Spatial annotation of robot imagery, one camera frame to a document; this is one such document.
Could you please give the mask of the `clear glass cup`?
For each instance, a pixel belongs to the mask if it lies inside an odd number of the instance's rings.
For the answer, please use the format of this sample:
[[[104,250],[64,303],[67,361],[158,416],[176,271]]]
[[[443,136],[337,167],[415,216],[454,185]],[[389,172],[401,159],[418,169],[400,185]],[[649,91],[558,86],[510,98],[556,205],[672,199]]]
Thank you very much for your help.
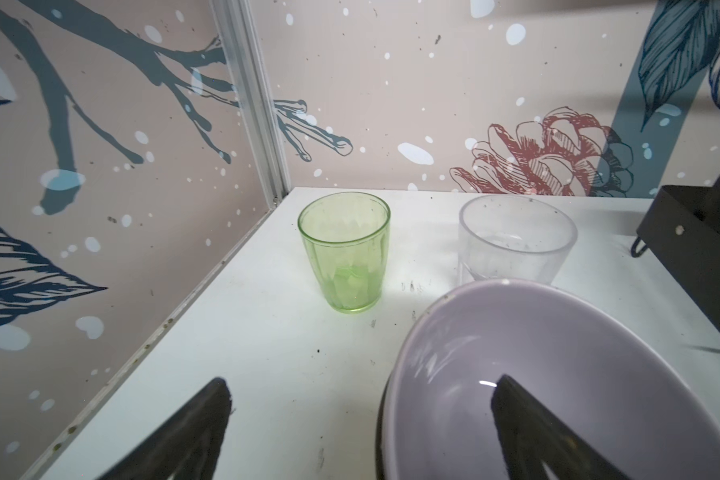
[[[551,284],[577,239],[571,218],[533,197],[474,198],[459,212],[457,283],[507,278]]]

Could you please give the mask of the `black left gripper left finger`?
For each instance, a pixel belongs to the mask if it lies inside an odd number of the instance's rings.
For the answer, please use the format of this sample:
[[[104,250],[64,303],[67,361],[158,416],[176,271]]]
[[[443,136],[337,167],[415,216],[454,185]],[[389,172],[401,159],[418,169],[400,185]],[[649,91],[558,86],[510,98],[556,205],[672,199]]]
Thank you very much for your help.
[[[101,477],[211,480],[232,406],[226,381],[212,379]]]

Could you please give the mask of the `lilac ceramic bowl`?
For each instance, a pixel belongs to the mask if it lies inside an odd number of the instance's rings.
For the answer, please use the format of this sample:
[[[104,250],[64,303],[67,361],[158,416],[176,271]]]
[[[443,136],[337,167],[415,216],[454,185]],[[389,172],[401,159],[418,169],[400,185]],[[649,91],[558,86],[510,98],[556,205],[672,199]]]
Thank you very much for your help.
[[[511,479],[491,399],[509,375],[625,479],[720,479],[720,428],[645,342],[523,280],[456,288],[405,339],[376,435],[383,479]]]

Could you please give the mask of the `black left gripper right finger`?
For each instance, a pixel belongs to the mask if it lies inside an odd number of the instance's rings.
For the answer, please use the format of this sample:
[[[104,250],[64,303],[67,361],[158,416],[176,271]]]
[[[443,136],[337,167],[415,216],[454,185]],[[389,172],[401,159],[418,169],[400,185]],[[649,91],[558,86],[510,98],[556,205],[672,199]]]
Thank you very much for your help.
[[[509,375],[497,382],[491,410],[511,479],[627,477]]]

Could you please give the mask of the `green glass cup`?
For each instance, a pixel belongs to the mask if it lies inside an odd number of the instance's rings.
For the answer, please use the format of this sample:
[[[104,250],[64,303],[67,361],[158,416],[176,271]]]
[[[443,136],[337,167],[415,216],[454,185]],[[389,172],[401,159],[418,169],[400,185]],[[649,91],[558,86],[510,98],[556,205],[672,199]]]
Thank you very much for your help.
[[[297,227],[321,293],[333,309],[356,313],[378,302],[390,225],[389,205],[364,192],[327,195],[301,211]]]

